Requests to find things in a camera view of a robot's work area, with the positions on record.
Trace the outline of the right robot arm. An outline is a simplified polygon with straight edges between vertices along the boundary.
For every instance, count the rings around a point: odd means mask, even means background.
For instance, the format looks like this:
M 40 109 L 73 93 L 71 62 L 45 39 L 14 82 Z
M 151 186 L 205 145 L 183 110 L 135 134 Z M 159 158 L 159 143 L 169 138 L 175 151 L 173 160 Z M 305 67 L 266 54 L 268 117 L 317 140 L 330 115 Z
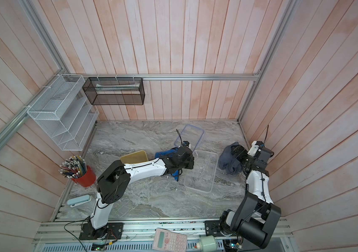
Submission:
M 238 142 L 225 147 L 218 165 L 228 174 L 243 172 L 246 176 L 245 197 L 236 211 L 223 212 L 219 227 L 225 235 L 242 237 L 260 249 L 264 249 L 274 233 L 281 217 L 281 209 L 274 205 L 269 195 L 268 160 L 274 152 L 262 141 L 254 141 L 250 150 Z

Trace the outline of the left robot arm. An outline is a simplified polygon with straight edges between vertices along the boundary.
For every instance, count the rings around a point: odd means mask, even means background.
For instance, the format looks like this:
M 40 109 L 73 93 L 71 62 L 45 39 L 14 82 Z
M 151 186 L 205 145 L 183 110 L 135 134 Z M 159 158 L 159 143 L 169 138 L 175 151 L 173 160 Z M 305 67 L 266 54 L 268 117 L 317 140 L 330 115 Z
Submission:
M 107 225 L 113 204 L 121 199 L 130 183 L 193 168 L 193 152 L 187 146 L 147 162 L 124 164 L 120 160 L 114 161 L 97 179 L 97 199 L 90 227 L 99 230 Z

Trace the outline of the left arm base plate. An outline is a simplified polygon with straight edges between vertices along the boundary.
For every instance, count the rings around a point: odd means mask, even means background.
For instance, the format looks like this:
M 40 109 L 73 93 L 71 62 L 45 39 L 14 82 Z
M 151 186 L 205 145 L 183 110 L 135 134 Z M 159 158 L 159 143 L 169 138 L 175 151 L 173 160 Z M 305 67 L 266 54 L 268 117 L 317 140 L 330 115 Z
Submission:
M 108 223 L 99 229 L 93 228 L 91 221 L 87 221 L 81 227 L 80 240 L 95 240 L 95 239 L 121 239 L 123 232 L 123 223 Z

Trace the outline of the clear lunch box blue rim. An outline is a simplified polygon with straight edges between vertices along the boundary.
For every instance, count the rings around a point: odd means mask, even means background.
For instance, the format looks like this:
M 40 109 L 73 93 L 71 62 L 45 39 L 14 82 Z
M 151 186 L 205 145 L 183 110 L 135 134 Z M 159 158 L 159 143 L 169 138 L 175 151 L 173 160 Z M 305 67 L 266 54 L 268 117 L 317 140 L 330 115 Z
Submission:
M 215 181 L 219 156 L 216 153 L 195 150 L 194 168 L 186 170 L 184 187 L 200 193 L 210 193 Z

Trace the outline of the grey cloth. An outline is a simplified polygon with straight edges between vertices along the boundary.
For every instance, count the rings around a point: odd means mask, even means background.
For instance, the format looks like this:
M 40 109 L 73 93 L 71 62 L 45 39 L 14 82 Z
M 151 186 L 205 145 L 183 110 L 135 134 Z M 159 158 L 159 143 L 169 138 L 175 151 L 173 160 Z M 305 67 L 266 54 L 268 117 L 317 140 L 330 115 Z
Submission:
M 238 147 L 238 146 L 239 146 L 239 142 L 234 142 L 233 144 L 225 147 L 222 154 L 219 157 L 218 167 L 221 170 L 226 171 L 227 174 L 237 175 L 242 170 L 241 163 L 236 159 L 235 156 L 231 154 L 231 148 Z

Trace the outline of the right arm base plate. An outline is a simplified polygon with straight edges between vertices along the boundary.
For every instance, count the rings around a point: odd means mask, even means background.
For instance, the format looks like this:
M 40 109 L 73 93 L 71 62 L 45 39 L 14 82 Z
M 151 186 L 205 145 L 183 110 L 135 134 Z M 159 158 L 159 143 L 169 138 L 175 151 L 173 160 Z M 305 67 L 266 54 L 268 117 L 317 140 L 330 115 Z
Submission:
M 224 225 L 219 220 L 204 221 L 206 236 L 223 237 L 231 235 L 224 229 Z

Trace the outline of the yellow lunch box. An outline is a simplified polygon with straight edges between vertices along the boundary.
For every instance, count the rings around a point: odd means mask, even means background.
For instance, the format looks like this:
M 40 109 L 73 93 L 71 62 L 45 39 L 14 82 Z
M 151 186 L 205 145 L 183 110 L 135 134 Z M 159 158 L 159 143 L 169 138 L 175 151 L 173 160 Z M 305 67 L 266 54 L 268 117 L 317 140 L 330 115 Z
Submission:
M 140 150 L 140 151 L 133 152 L 133 153 L 122 156 L 120 158 L 120 161 L 123 164 L 143 163 L 143 162 L 148 161 L 148 157 L 144 150 Z

